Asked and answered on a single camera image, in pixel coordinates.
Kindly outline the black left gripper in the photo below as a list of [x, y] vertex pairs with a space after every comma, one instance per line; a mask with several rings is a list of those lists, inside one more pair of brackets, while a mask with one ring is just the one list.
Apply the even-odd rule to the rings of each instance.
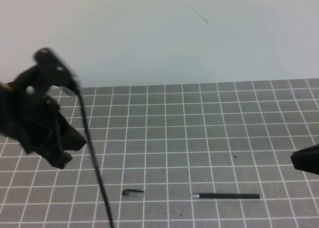
[[52, 167], [65, 168], [72, 160], [68, 151], [81, 150], [85, 137], [67, 122], [57, 102], [26, 110], [23, 99], [8, 84], [0, 85], [1, 135], [18, 141], [27, 155], [35, 152]]

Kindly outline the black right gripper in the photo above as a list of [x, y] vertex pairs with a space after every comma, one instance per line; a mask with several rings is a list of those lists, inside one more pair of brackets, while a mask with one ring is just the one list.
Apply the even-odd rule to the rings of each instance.
[[290, 156], [295, 169], [319, 175], [319, 145], [295, 151]]

